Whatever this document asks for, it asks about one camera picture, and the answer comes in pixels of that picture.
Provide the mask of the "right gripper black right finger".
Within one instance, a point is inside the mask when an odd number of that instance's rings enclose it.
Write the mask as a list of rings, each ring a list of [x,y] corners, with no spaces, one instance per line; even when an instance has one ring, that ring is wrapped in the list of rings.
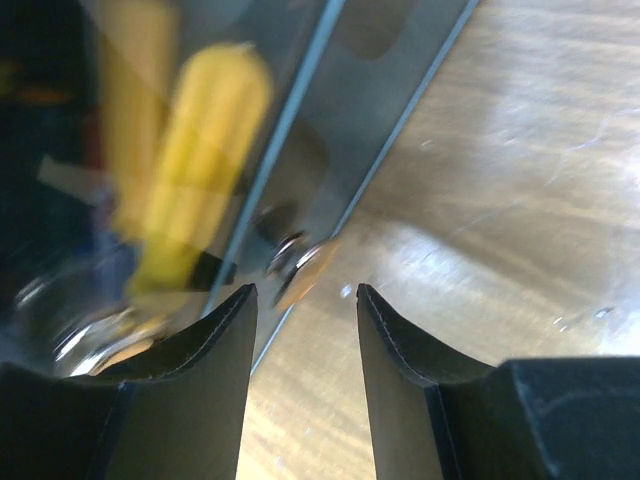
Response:
[[[367,409],[380,479],[635,479],[635,357],[490,366],[357,290]]]

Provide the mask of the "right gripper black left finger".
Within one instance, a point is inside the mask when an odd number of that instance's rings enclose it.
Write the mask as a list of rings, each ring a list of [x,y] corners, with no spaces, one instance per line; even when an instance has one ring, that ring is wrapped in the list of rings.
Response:
[[[200,321],[96,377],[1,365],[5,479],[232,479],[257,326],[240,287]]]

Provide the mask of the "yellow screwdriver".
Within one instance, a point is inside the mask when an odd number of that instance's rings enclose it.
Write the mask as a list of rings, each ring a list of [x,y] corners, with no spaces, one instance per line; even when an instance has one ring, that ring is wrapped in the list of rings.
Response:
[[[220,43],[182,66],[143,215],[132,296],[183,290],[209,247],[274,95],[247,43]]]

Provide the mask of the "teal drawer box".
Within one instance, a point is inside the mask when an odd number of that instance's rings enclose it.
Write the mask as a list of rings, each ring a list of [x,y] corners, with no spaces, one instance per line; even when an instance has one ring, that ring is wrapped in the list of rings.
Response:
[[[254,358],[338,233],[469,18],[470,1],[5,1],[1,358],[95,375],[254,284]],[[274,95],[183,290],[132,296],[183,64],[247,43]]]

